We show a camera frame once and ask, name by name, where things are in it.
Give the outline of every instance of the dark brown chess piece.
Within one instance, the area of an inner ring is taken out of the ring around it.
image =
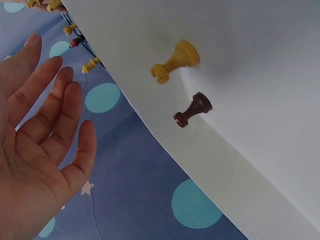
[[[85,37],[83,35],[78,36],[77,38],[72,39],[70,42],[69,48],[75,48],[78,47],[80,43],[82,43],[85,40]]]
[[[193,100],[189,108],[181,113],[178,112],[173,116],[173,119],[176,120],[176,123],[181,127],[184,128],[188,125],[188,120],[192,116],[196,114],[204,113],[206,114],[212,110],[212,105],[208,98],[201,92],[198,92],[193,96]]]

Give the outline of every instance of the yellow chess piece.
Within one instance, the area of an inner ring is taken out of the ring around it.
[[[50,0],[48,6],[46,7],[46,9],[49,12],[52,12],[53,10],[55,10],[56,8],[58,8],[61,4],[61,0]]]
[[[28,0],[27,3],[26,3],[26,6],[31,9],[33,8],[37,3],[37,0]]]
[[[70,26],[66,26],[63,28],[63,31],[65,32],[65,34],[67,34],[68,36],[70,34],[72,34],[72,31],[75,30],[78,26],[75,23],[72,23]]]
[[[90,59],[89,63],[82,67],[82,73],[88,74],[91,71],[91,69],[96,67],[99,63],[101,63],[101,61],[98,57]]]
[[[186,40],[182,40],[175,45],[175,50],[171,58],[165,64],[155,64],[151,68],[151,74],[157,78],[159,84],[164,84],[169,80],[169,73],[177,68],[194,67],[200,62],[197,50]]]

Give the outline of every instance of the hand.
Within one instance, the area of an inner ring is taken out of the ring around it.
[[[0,0],[0,2],[17,3],[17,4],[27,5],[28,0]],[[33,8],[38,9],[40,11],[47,12],[48,3],[49,3],[49,0],[44,0],[41,5],[36,4],[36,5],[34,5]],[[58,7],[57,9],[55,9],[54,12],[65,13],[65,12],[67,12],[67,10],[65,9],[64,6],[61,6],[61,7]]]
[[[31,240],[90,176],[97,147],[91,121],[80,127],[73,162],[59,170],[82,112],[82,90],[63,59],[50,58],[35,72],[42,48],[33,34],[16,55],[0,62],[0,239]],[[19,122],[57,74],[35,116]]]

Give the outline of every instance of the blue fabric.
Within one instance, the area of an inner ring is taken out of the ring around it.
[[[100,65],[81,73],[92,56],[82,45],[68,48],[75,36],[66,36],[65,26],[58,13],[0,3],[0,59],[39,33],[40,64],[61,55],[63,65],[73,67],[74,80],[83,89],[81,121],[92,120],[98,138],[89,182],[35,239],[246,240],[155,140],[107,71]],[[36,113],[51,87],[21,124]],[[72,161],[76,143],[77,137],[60,168]]]

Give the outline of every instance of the chess pawn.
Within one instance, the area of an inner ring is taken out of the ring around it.
[[[196,114],[204,113],[206,114],[212,110],[212,105],[208,98],[201,92],[198,92],[193,96],[192,103],[185,112],[178,112],[173,116],[176,123],[184,128],[188,125],[188,120]]]
[[[46,9],[49,12],[54,11],[55,9],[57,9],[61,4],[61,0],[50,0],[48,6],[46,7]]]
[[[37,3],[37,0],[28,0],[27,3],[26,3],[26,6],[31,9],[33,8]]]
[[[75,23],[72,23],[70,26],[66,26],[63,28],[63,31],[68,36],[72,34],[72,31],[75,30],[78,26]]]
[[[101,63],[101,61],[98,57],[90,59],[89,63],[82,67],[82,73],[88,74],[91,69],[95,68],[99,63]]]
[[[171,58],[165,64],[159,64],[151,68],[151,74],[157,78],[159,84],[164,84],[169,80],[169,73],[177,68],[193,67],[200,62],[197,50],[185,40],[175,45],[175,50]]]
[[[78,47],[80,43],[82,43],[85,40],[85,37],[83,35],[78,36],[77,38],[72,39],[70,42],[69,48],[75,48]]]

